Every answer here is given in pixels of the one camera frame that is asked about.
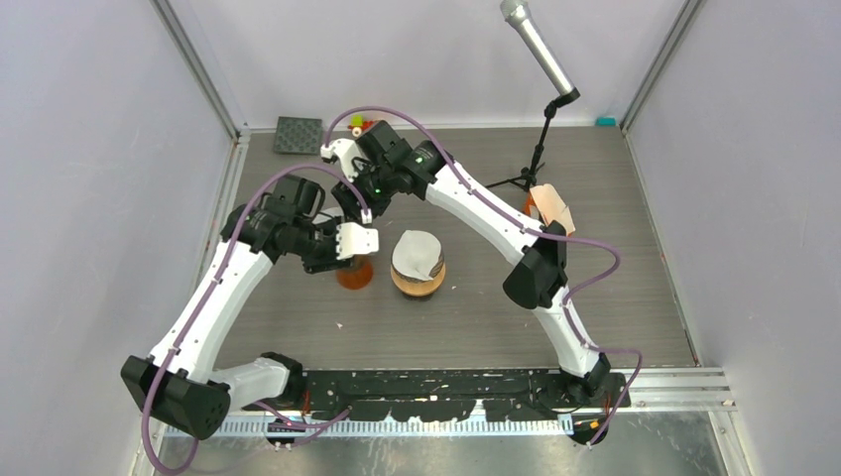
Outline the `white paper coffee filter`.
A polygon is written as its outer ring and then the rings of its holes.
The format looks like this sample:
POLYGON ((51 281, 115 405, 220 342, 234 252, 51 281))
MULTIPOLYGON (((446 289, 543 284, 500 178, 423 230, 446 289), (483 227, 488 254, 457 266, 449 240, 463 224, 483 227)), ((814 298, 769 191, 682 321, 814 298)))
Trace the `white paper coffee filter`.
POLYGON ((391 257, 393 269, 410 282, 429 282, 429 271, 442 253, 439 240, 431 233, 407 230, 398 240, 391 257))

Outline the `amber glass carafe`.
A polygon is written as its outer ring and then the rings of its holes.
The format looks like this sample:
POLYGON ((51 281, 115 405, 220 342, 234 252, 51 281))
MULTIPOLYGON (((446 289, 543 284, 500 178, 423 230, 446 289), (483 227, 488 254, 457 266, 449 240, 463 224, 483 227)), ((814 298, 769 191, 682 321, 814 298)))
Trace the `amber glass carafe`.
POLYGON ((349 268, 335 272, 336 280, 343 288, 358 291, 365 288, 373 279, 374 271, 368 256, 357 255, 349 268))

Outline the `clear smoky glass dripper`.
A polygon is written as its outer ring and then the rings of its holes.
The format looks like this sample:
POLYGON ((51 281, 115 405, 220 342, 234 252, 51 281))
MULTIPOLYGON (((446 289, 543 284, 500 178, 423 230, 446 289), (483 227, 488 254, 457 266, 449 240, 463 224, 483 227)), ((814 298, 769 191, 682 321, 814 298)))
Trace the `clear smoky glass dripper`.
POLYGON ((445 258, 444 258, 444 254, 443 254, 443 253, 440 253, 440 254, 438 255, 437 261, 436 261, 436 262, 435 262, 435 264, 431 267, 431 269, 430 269, 430 271, 429 271, 429 273, 428 273, 428 274, 429 274, 430 279, 431 279, 432 281, 434 281, 434 280, 437 280, 439 277, 443 277, 443 276, 444 276, 444 274, 445 274, 444 268, 445 268, 445 258))

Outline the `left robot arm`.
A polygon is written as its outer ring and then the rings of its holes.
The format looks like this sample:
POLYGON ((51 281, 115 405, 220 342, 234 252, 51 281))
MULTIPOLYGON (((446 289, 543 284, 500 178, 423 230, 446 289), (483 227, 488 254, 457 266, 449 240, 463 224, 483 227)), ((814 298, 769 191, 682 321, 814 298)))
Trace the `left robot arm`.
POLYGON ((338 222, 316 222, 326 193, 315 181, 280 178, 249 215, 237 207, 221 231, 210 270, 165 338, 144 358, 130 356, 120 375, 133 401, 151 417, 199 440, 231 411, 266 401, 290 411, 306 401, 300 362, 265 352, 254 362, 214 367, 221 345, 251 292, 286 254, 309 273, 339 265, 338 222))

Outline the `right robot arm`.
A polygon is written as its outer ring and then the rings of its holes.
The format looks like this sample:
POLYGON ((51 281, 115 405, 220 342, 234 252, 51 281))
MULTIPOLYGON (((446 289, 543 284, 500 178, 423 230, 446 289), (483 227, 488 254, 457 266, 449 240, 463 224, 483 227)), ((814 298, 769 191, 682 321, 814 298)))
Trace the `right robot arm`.
POLYGON ((569 297, 566 227, 544 225, 516 211, 476 181, 435 141, 413 147, 386 121, 362 135, 321 146, 346 181, 332 195, 348 218, 371 221, 385 214, 396 194, 412 195, 450 213, 486 239, 512 266, 505 295, 534 313, 566 374, 566 393, 591 407, 606 392, 611 366, 583 328, 569 297))

